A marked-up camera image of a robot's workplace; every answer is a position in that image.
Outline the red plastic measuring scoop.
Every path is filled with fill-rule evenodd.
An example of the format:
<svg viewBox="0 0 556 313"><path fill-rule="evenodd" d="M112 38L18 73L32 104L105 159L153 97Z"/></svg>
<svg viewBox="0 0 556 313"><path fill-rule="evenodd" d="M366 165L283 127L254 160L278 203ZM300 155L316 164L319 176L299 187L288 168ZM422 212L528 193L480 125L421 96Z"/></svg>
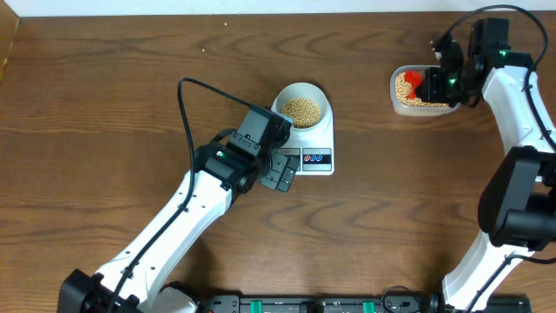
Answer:
<svg viewBox="0 0 556 313"><path fill-rule="evenodd" d="M407 96L408 99L415 99L415 90L423 82L424 76L417 70L408 70L404 73L404 80L411 86L411 92Z"/></svg>

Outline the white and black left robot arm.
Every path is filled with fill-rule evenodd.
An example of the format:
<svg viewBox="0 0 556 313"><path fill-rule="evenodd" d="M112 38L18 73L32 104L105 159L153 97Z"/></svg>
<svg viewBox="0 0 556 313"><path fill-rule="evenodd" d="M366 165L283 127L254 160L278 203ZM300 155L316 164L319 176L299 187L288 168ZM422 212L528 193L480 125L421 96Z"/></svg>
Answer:
<svg viewBox="0 0 556 313"><path fill-rule="evenodd" d="M287 192L299 164L280 147L290 117L253 106L239 129L195 151L178 190L121 253L89 276L74 270L58 296L60 312L195 312L199 303L166 280L199 236L238 196L260 183Z"/></svg>

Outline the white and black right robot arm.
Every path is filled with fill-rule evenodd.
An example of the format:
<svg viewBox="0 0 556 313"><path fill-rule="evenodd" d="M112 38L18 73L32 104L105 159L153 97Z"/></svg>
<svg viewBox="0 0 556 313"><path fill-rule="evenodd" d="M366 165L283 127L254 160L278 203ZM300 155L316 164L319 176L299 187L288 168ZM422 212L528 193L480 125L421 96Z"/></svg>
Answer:
<svg viewBox="0 0 556 313"><path fill-rule="evenodd" d="M555 240L555 128L536 84L538 59L508 43L509 22L472 24L463 50L446 31L431 43L440 64L425 70L415 95L424 102L484 100L495 117L505 157L482 191L480 231L441 282L440 312L482 312L507 275Z"/></svg>

